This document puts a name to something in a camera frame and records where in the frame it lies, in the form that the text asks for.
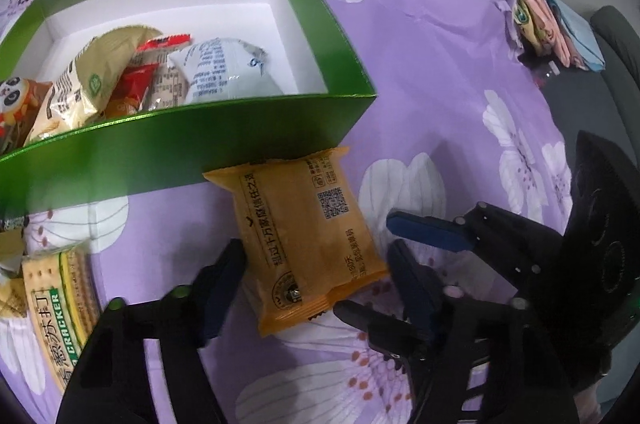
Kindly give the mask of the dark green sofa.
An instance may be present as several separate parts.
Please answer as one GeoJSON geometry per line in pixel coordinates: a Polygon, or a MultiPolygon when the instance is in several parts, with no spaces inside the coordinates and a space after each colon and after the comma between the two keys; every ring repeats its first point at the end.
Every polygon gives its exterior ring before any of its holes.
{"type": "Polygon", "coordinates": [[[564,69],[542,86],[555,126],[565,141],[567,164],[576,168],[576,140],[585,130],[617,144],[639,162],[639,35],[613,6],[589,20],[604,55],[601,72],[564,69]]]}

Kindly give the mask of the gold snack packet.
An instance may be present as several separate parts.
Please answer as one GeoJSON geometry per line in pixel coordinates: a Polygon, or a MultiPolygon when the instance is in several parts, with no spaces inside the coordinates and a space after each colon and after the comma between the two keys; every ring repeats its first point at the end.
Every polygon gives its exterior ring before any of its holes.
{"type": "Polygon", "coordinates": [[[26,252],[24,230],[28,225],[27,216],[2,219],[1,221],[1,317],[25,318],[27,300],[22,260],[26,252]]]}

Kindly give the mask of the red milk tea packet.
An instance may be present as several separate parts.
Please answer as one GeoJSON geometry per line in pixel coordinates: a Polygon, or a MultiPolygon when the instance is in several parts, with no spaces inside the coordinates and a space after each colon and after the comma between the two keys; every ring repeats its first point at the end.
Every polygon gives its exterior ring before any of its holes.
{"type": "Polygon", "coordinates": [[[114,120],[138,113],[156,68],[154,63],[127,68],[108,100],[103,117],[114,120]]]}

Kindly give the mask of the folded pink blue clothes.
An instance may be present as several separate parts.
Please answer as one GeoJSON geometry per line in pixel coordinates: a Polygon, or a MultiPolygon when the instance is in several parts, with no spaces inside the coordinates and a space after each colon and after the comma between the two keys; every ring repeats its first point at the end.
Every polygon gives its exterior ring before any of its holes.
{"type": "Polygon", "coordinates": [[[605,68],[589,22],[562,0],[516,0],[513,19],[538,57],[553,56],[564,68],[605,68]]]}

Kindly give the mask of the panda snack packet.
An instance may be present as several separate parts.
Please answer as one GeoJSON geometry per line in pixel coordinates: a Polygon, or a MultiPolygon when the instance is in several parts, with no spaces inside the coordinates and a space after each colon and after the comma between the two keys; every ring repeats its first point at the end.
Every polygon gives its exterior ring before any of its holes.
{"type": "Polygon", "coordinates": [[[1,83],[1,154],[24,144],[51,86],[17,76],[1,83]]]}

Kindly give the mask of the green cardboard box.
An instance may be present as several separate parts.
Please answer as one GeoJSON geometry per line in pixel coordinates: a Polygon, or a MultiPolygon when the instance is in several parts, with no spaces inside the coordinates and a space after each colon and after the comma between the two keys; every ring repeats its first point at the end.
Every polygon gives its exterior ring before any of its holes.
{"type": "Polygon", "coordinates": [[[336,147],[376,93],[323,0],[34,0],[1,44],[14,218],[336,147]]]}

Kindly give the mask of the soda cracker packet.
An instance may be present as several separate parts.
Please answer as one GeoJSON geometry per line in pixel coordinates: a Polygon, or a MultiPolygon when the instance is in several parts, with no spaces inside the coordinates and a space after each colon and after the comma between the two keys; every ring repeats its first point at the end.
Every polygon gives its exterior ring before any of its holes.
{"type": "Polygon", "coordinates": [[[29,317],[56,386],[65,390],[101,315],[87,241],[27,256],[29,317]]]}

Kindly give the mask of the cream green snack packet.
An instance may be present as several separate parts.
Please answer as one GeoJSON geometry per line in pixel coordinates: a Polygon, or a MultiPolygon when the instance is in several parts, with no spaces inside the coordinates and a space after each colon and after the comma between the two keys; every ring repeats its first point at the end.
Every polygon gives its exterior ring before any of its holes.
{"type": "Polygon", "coordinates": [[[26,146],[95,120],[106,108],[138,47],[160,34],[150,26],[128,25],[93,37],[47,92],[26,146]]]}

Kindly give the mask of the orange triangular snack packet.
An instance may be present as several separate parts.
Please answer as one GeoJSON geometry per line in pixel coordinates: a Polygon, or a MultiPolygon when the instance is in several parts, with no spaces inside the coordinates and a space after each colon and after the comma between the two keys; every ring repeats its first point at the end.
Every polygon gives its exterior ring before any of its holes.
{"type": "Polygon", "coordinates": [[[180,71],[169,61],[168,56],[191,45],[190,34],[160,36],[141,45],[129,65],[156,64],[151,85],[146,91],[141,111],[162,110],[181,106],[186,98],[188,84],[180,71]]]}

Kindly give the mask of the white silver snack packet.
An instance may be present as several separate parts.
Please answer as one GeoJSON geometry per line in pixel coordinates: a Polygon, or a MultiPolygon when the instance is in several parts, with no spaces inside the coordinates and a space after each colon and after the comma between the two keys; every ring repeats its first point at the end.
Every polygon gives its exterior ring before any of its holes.
{"type": "Polygon", "coordinates": [[[183,104],[282,96],[268,54],[236,38],[213,38],[168,54],[186,81],[183,104]]]}

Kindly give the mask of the orange yellow cake packet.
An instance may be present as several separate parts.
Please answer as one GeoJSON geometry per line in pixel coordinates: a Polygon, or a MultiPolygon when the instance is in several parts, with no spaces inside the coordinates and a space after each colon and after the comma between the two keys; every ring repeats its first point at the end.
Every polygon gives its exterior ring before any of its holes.
{"type": "Polygon", "coordinates": [[[204,175],[232,195],[262,336],[324,314],[387,274],[342,169],[347,152],[339,147],[204,175]]]}

